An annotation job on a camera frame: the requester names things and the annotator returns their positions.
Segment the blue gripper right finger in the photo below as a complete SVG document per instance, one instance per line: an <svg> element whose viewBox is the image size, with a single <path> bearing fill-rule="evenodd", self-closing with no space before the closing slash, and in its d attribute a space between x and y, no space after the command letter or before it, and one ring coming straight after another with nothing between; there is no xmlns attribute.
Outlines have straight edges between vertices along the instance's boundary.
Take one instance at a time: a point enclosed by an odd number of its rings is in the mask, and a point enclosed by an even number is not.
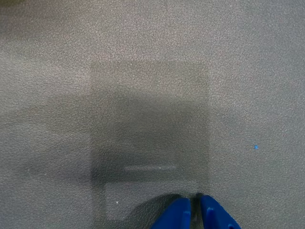
<svg viewBox="0 0 305 229"><path fill-rule="evenodd" d="M233 217L211 196L200 198L204 229L241 229Z"/></svg>

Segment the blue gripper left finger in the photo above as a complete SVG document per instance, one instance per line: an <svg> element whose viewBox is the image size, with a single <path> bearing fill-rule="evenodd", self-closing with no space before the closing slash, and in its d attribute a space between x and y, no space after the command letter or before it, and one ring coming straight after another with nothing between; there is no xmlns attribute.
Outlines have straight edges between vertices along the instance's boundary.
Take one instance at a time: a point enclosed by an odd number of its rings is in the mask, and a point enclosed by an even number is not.
<svg viewBox="0 0 305 229"><path fill-rule="evenodd" d="M190 221L190 199L178 198L152 224L151 229L189 229Z"/></svg>

